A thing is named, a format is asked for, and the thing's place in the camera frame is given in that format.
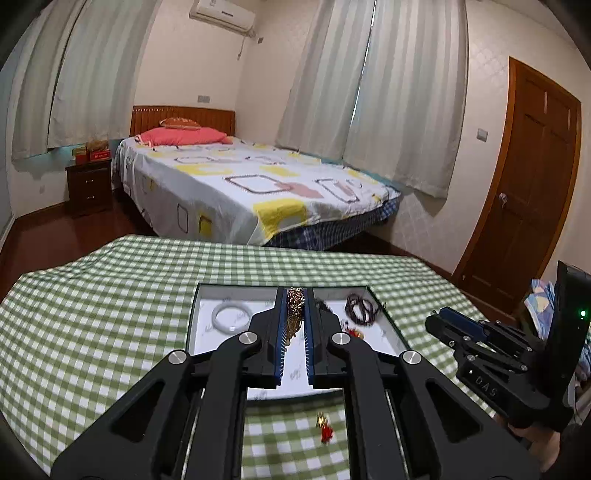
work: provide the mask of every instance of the headboard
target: headboard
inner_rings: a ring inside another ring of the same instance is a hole
[[[228,135],[234,135],[236,113],[231,110],[195,106],[134,105],[129,136],[134,137],[156,128],[161,120],[169,116],[182,116],[195,120],[202,127],[212,127]]]

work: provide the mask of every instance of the red charm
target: red charm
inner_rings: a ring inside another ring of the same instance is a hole
[[[354,328],[347,328],[345,329],[345,332],[347,332],[349,335],[357,337],[357,338],[361,338],[363,340],[363,333],[361,333],[359,330],[356,330]]]
[[[341,325],[342,329],[347,332],[349,335],[357,338],[361,338],[363,340],[363,333],[361,333],[357,328],[349,328],[349,322],[345,321],[343,325]]]
[[[325,424],[322,425],[320,431],[322,432],[322,443],[328,443],[332,438],[333,429],[328,424]]]
[[[329,443],[334,430],[329,425],[329,419],[327,419],[322,412],[318,414],[316,426],[320,429],[320,432],[322,433],[322,443]]]

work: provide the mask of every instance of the door handle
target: door handle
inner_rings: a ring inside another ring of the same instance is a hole
[[[506,193],[500,193],[499,194],[499,200],[501,201],[501,208],[505,208],[505,205],[507,204],[507,194]]]

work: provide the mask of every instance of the door frame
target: door frame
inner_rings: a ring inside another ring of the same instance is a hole
[[[466,266],[468,265],[468,262],[469,262],[470,258],[472,257],[472,253],[474,252],[474,248],[476,247],[476,244],[478,243],[480,235],[482,234],[482,230],[484,229],[486,220],[491,212],[493,202],[495,201],[495,198],[496,198],[496,190],[499,187],[499,183],[501,182],[501,176],[503,173],[503,169],[505,168],[505,160],[507,158],[507,153],[509,151],[509,143],[511,141],[511,133],[513,130],[513,115],[515,113],[515,93],[516,93],[516,89],[517,89],[517,68],[527,69],[529,72],[535,74],[539,78],[542,78],[545,81],[552,83],[558,90],[562,91],[566,95],[574,97],[572,93],[565,90],[558,83],[556,83],[554,80],[548,78],[546,75],[542,74],[541,72],[538,72],[537,70],[533,69],[529,65],[526,65],[525,63],[523,63],[513,57],[509,57],[509,96],[507,99],[505,129],[503,131],[503,139],[501,141],[501,149],[499,150],[499,157],[496,161],[495,173],[492,176],[491,186],[488,190],[488,194],[486,195],[486,200],[485,200],[484,205],[482,207],[480,217],[478,218],[478,222],[476,223],[476,227],[474,228],[474,231],[472,232],[472,237],[470,238],[470,241],[468,242],[466,250],[464,250],[464,254],[462,255],[460,262],[458,263],[456,269],[453,272],[452,280],[454,281],[455,284],[459,284],[462,281],[462,275],[464,274]],[[566,194],[566,199],[564,201],[564,206],[563,206],[562,212],[560,214],[560,218],[558,219],[556,231],[554,232],[554,235],[552,236],[552,240],[550,242],[550,245],[548,246],[548,250],[544,256],[544,259],[542,260],[542,263],[538,268],[538,271],[536,273],[536,278],[540,278],[542,276],[542,274],[544,273],[544,270],[546,269],[546,266],[548,265],[548,262],[550,261],[550,257],[552,256],[552,253],[554,252],[556,244],[558,243],[558,239],[560,238],[560,234],[562,233],[562,228],[564,227],[564,223],[566,221],[566,216],[569,212],[570,202],[573,198],[574,184],[577,180],[577,171],[579,169],[579,157],[580,157],[580,152],[581,152],[582,125],[581,125],[581,102],[576,98],[575,98],[575,100],[577,100],[577,103],[578,103],[577,112],[576,112],[577,137],[576,137],[575,145],[574,145],[574,161],[573,161],[573,169],[570,173],[569,189]]]

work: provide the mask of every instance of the wooden door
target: wooden door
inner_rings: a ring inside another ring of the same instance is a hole
[[[566,219],[579,163],[581,105],[509,60],[505,132],[491,188],[454,273],[460,288],[511,313],[539,278]]]

